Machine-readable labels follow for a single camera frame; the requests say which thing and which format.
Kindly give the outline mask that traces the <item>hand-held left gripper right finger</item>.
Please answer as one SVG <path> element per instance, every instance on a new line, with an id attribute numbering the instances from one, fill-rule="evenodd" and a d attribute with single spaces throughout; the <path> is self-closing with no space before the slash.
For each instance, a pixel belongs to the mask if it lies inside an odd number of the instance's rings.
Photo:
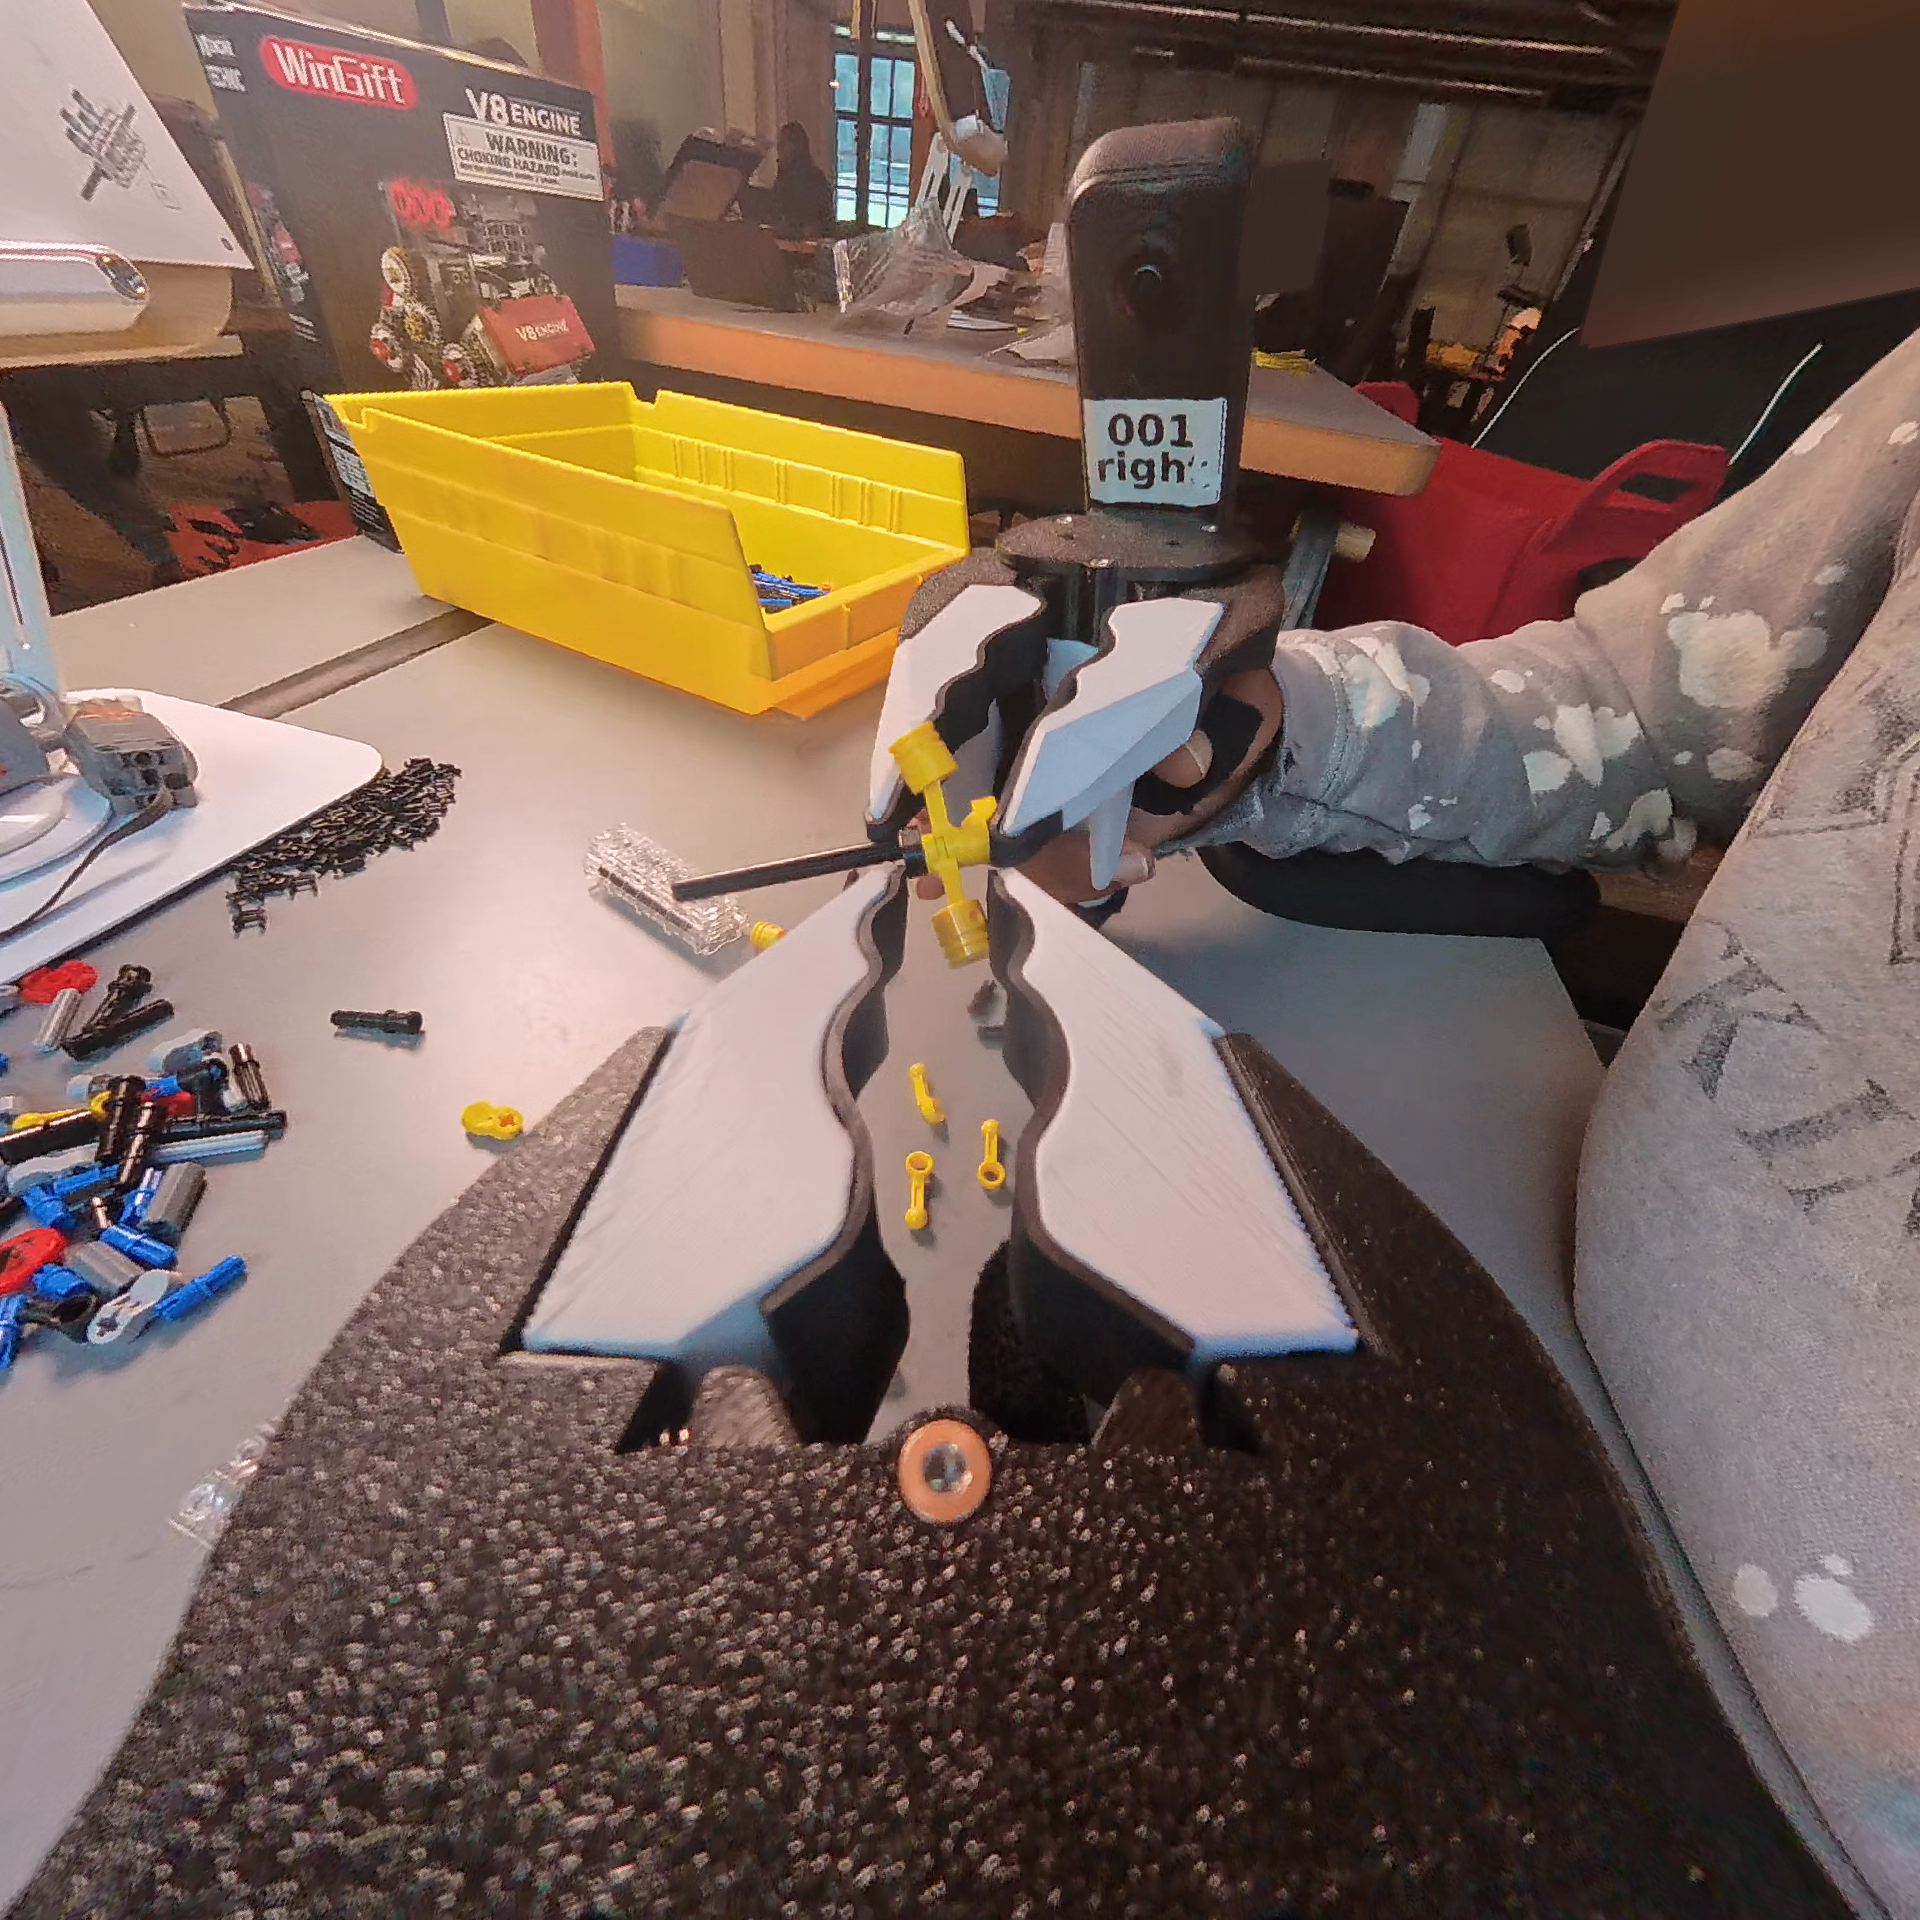
<path id="1" fill-rule="evenodd" d="M 1047 1361 L 1348 1353 L 1357 1333 L 1224 1030 L 1020 872 L 992 877 L 1020 1329 Z"/>

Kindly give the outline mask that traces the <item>yellow plastic bin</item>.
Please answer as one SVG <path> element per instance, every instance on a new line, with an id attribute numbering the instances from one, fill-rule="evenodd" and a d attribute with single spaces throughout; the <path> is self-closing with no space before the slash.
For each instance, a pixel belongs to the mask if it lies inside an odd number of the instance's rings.
<path id="1" fill-rule="evenodd" d="M 856 692 L 881 685 L 896 656 L 896 636 L 885 632 L 856 647 L 807 662 L 791 673 L 753 683 L 764 702 L 753 712 L 780 712 L 809 720 Z"/>
<path id="2" fill-rule="evenodd" d="M 345 397 L 417 588 L 753 712 L 969 550 L 957 452 L 618 381 Z M 834 588 L 764 615 L 749 561 Z"/>

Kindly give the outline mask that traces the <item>transparent cylinder block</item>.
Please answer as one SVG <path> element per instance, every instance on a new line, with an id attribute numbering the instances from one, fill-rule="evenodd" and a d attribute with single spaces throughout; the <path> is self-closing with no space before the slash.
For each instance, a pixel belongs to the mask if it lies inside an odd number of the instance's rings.
<path id="1" fill-rule="evenodd" d="M 599 831 L 586 843 L 583 868 L 599 895 L 696 958 L 749 939 L 749 921 L 732 895 L 677 895 L 677 887 L 693 880 L 693 868 L 644 831 L 626 825 Z"/>
<path id="2" fill-rule="evenodd" d="M 181 1499 L 169 1519 L 172 1529 L 201 1549 L 217 1544 L 232 1509 L 258 1473 L 272 1437 L 272 1424 L 256 1429 L 222 1465 L 202 1473 Z"/>

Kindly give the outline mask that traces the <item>pile of mixed building parts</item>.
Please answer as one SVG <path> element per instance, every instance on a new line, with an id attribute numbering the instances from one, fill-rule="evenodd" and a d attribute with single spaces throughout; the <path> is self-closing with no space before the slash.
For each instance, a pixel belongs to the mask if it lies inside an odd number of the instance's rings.
<path id="1" fill-rule="evenodd" d="M 34 1016 L 31 1068 L 72 1068 L 61 1092 L 5 1088 L 2 1366 L 55 1336 L 118 1351 L 240 1288 L 247 1262 L 201 1262 L 186 1237 L 207 1175 L 286 1136 L 256 1049 L 172 1028 L 141 964 L 36 966 L 5 981 L 2 1008 Z"/>

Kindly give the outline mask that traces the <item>person's right forearm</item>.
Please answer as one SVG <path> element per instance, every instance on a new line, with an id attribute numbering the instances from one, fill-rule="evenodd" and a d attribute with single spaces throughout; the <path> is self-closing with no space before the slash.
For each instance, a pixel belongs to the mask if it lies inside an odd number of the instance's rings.
<path id="1" fill-rule="evenodd" d="M 1284 632 L 1280 741 L 1230 837 L 1592 868 L 1730 839 L 1913 556 L 1914 401 L 1908 337 L 1565 616 L 1462 645 L 1396 620 Z"/>

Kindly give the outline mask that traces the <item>grey desk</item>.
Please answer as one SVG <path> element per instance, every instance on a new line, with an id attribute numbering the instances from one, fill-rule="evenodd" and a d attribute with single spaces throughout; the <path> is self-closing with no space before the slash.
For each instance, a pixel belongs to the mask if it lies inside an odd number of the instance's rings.
<path id="1" fill-rule="evenodd" d="M 220 887 L 96 951 L 144 964 L 186 1024 L 250 1041 L 287 1139 L 214 1168 L 186 1238 L 247 1281 L 118 1351 L 34 1341 L 5 1371 L 2 1887 L 25 1887 L 122 1736 L 198 1583 L 169 1524 L 276 1425 L 368 1288 L 514 1151 L 474 1100 L 540 1120 L 626 1038 L 669 1024 L 702 964 L 590 889 L 633 825 L 698 872 L 856 839 L 878 696 L 742 718 L 489 629 L 302 709 L 308 728 L 462 767 L 444 827 L 232 937 Z M 1113 939 L 1256 1038 L 1446 1221 L 1546 1329 L 1568 1308 L 1577 1150 L 1600 1059 L 1537 944 L 1269 918 L 1196 856 L 1138 885 Z M 417 1009 L 421 1040 L 334 1009 Z"/>
<path id="2" fill-rule="evenodd" d="M 68 692 L 224 703 L 445 612 L 402 556 L 350 536 L 55 615 L 49 637 Z"/>

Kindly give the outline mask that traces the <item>wooden background table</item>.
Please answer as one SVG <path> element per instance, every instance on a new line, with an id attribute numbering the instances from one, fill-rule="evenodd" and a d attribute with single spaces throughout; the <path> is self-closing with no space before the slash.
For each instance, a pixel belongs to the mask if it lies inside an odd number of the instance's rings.
<path id="1" fill-rule="evenodd" d="M 905 437 L 957 421 L 1076 446 L 1080 409 L 1066 368 L 996 357 L 944 332 L 896 337 L 649 286 L 618 286 L 615 313 L 629 363 L 658 388 L 873 432 L 880 416 L 901 416 Z M 1248 472 L 1417 496 L 1439 448 L 1321 368 L 1250 373 Z"/>

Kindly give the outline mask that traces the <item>clear plastic bags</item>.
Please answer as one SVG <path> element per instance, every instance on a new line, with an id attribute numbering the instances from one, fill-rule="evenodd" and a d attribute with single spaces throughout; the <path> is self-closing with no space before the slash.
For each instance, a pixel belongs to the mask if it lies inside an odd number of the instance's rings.
<path id="1" fill-rule="evenodd" d="M 975 334 L 986 352 L 1072 368 L 1072 287 L 1065 223 L 1020 215 L 961 217 L 948 235 L 932 207 L 901 225 L 831 245 L 837 324 L 898 337 Z"/>

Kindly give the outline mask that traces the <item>window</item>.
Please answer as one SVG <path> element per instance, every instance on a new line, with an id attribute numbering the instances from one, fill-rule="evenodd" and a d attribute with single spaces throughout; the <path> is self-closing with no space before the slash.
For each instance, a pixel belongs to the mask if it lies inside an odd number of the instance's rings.
<path id="1" fill-rule="evenodd" d="M 906 38 L 876 36 L 863 48 L 850 36 L 831 40 L 834 149 L 853 152 L 858 129 L 881 152 L 910 151 L 918 62 Z"/>

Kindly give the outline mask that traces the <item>brown cardboard box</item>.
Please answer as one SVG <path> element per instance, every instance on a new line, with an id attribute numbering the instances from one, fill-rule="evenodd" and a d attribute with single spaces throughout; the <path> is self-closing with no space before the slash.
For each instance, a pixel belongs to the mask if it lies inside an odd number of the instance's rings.
<path id="1" fill-rule="evenodd" d="M 693 294 L 788 311 L 793 278 L 765 223 L 749 222 L 738 198 L 765 156 L 753 136 L 693 132 L 665 169 L 656 222 L 679 251 Z"/>

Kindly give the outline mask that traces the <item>pile of black clip pins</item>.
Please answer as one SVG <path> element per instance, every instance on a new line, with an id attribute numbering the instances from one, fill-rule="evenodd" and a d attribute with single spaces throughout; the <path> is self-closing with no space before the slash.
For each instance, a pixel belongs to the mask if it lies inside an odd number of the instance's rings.
<path id="1" fill-rule="evenodd" d="M 462 767 L 449 760 L 406 759 L 236 860 L 225 887 L 231 932 L 262 929 L 273 897 L 313 895 L 324 880 L 361 872 L 370 860 L 433 837 L 460 780 Z"/>

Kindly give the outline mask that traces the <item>person's grey speckled sweatshirt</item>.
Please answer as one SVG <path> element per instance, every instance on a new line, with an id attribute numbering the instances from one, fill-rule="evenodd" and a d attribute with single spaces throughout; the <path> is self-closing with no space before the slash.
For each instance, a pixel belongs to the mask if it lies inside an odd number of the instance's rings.
<path id="1" fill-rule="evenodd" d="M 1914 1916 L 1914 507 L 1586 1140 L 1574 1316 L 1718 1630 Z"/>

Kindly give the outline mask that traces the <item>white metal stand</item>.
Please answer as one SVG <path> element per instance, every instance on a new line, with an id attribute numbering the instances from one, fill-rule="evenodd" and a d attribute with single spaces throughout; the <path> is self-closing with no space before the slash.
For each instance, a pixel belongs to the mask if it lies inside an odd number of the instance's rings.
<path id="1" fill-rule="evenodd" d="M 63 691 L 26 501 L 5 444 L 5 671 L 63 695 L 138 700 L 192 749 L 193 806 L 114 816 L 76 773 L 5 795 L 5 975 L 87 948 L 378 773 L 368 742 L 224 703 L 129 687 Z"/>

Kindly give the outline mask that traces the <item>light wooden stand board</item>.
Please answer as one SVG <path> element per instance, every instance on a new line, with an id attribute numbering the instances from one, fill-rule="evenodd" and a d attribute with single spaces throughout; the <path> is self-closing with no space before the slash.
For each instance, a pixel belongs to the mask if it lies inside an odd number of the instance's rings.
<path id="1" fill-rule="evenodd" d="M 212 352 L 232 318 L 232 270 L 138 262 L 148 302 L 129 327 L 5 334 L 2 369 L 118 366 Z"/>

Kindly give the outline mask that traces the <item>white cylinder bar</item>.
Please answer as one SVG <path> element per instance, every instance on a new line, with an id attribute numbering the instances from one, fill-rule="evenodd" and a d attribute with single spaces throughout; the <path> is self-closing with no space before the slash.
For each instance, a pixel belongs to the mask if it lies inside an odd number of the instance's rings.
<path id="1" fill-rule="evenodd" d="M 2 241 L 2 332 L 114 332 L 136 321 L 150 286 L 102 246 Z"/>

